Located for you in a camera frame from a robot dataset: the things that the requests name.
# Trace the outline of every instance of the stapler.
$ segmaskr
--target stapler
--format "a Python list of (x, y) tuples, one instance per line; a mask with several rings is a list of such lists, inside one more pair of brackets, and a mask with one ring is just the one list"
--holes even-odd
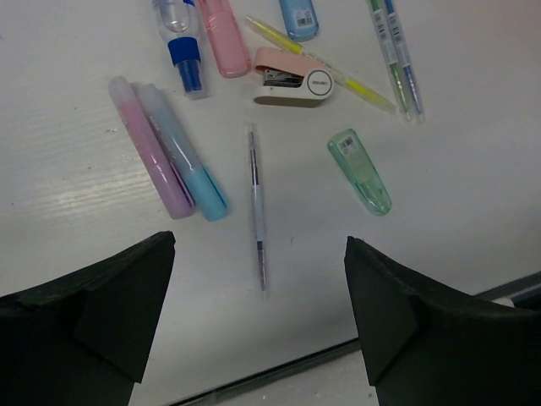
[(254, 92), (258, 104), (317, 107), (335, 88), (323, 63), (275, 48), (257, 50), (255, 70), (263, 74), (263, 85)]

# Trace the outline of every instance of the blue case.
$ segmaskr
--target blue case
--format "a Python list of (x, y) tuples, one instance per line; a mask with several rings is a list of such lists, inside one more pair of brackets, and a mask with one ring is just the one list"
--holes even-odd
[(292, 40), (307, 41), (316, 36), (320, 24), (312, 0), (280, 0), (287, 34)]

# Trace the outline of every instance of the black object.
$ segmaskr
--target black object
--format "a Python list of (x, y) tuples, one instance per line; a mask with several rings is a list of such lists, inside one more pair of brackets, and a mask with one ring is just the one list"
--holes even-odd
[(172, 233), (0, 298), (2, 406), (123, 406), (141, 382), (175, 256)]
[(541, 404), (541, 313), (456, 291), (360, 239), (345, 264), (380, 406)]

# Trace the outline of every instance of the pink marker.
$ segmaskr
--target pink marker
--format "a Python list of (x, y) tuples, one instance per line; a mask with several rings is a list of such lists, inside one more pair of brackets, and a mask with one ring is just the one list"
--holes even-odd
[(227, 0), (200, 0), (201, 14), (210, 45), (224, 78), (237, 78), (250, 71), (250, 56)]
[(126, 78), (118, 76), (109, 83), (109, 95), (169, 216), (173, 219), (190, 216), (191, 197), (161, 150), (132, 86)]

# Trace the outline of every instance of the barcode sticker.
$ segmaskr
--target barcode sticker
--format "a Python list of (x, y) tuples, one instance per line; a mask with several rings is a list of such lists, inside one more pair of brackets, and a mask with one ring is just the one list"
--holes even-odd
[(392, 39), (396, 45), (398, 61), (403, 68), (407, 68), (412, 65), (412, 62), (409, 58), (409, 52), (407, 51), (404, 35), (402, 34), (402, 27), (396, 13), (389, 14), (389, 26), (391, 28)]
[(380, 38), (381, 49), (385, 55), (387, 64), (392, 65), (398, 62), (395, 46), (392, 43), (391, 32), (387, 20), (381, 10), (374, 11), (375, 28)]
[(298, 28), (314, 25), (314, 16), (311, 10), (297, 10), (295, 12), (295, 22)]
[(357, 141), (350, 135), (338, 144), (343, 156), (347, 156), (358, 149)]

